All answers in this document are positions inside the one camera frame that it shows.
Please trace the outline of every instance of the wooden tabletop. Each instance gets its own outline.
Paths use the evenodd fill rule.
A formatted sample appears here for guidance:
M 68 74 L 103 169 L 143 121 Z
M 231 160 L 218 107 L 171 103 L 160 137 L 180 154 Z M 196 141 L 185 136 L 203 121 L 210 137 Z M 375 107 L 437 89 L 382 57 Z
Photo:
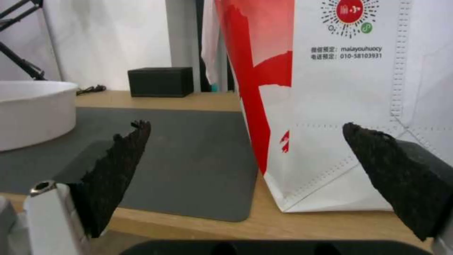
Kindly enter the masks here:
M 131 98 L 128 92 L 106 91 L 77 98 L 77 106 L 110 108 L 240 111 L 233 93 L 199 93 L 185 98 Z M 21 210 L 24 196 L 1 194 Z M 250 217 L 239 223 L 205 220 L 117 208 L 109 228 L 156 239 L 356 239 L 397 240 L 430 250 L 391 212 L 279 211 L 261 175 L 256 181 Z

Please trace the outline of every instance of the red and white bag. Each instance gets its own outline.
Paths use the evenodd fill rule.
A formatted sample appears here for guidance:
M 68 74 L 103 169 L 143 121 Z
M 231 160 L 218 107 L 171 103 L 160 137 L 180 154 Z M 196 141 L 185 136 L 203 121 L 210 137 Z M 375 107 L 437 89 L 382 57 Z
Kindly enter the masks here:
M 390 209 L 342 136 L 347 122 L 453 165 L 453 1 L 213 1 L 282 211 Z M 204 37 L 215 34 L 204 24 Z

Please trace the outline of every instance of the black tripod stand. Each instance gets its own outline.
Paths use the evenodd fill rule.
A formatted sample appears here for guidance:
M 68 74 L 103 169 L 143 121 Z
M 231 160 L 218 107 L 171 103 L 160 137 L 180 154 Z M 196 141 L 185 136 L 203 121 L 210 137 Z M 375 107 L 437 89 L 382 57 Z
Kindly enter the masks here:
M 11 19 L 3 19 L 8 14 L 14 12 L 15 10 L 19 9 L 23 5 L 31 2 L 33 6 L 26 10 L 25 12 L 21 13 L 20 15 L 11 18 Z M 0 33 L 7 29 L 8 27 L 14 25 L 15 23 L 19 22 L 21 19 L 27 17 L 28 15 L 34 13 L 36 10 L 42 8 L 43 0 L 21 0 L 19 3 L 11 6 L 7 10 L 0 13 Z M 28 73 L 31 78 L 34 80 L 45 80 L 44 78 L 44 71 L 41 70 L 39 67 L 35 66 L 34 64 L 28 62 L 25 59 L 22 59 L 16 53 L 14 53 L 11 49 L 9 49 L 5 44 L 0 42 L 0 51 L 5 54 L 9 59 L 11 59 L 16 65 L 18 65 L 22 70 Z

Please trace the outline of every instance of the white bowl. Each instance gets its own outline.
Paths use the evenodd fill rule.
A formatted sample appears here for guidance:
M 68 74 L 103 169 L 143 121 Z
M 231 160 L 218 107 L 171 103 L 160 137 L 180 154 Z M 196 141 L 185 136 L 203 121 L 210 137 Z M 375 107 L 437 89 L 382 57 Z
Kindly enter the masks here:
M 77 85 L 0 81 L 0 152 L 45 142 L 76 125 Z

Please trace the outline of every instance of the desk mat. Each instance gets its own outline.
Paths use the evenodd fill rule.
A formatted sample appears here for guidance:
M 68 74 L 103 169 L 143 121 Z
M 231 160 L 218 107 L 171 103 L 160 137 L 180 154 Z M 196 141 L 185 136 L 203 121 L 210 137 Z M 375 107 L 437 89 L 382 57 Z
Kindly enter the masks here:
M 77 108 L 68 134 L 0 152 L 0 192 L 27 194 L 137 119 L 152 131 L 121 207 L 234 222 L 249 216 L 258 167 L 239 112 Z

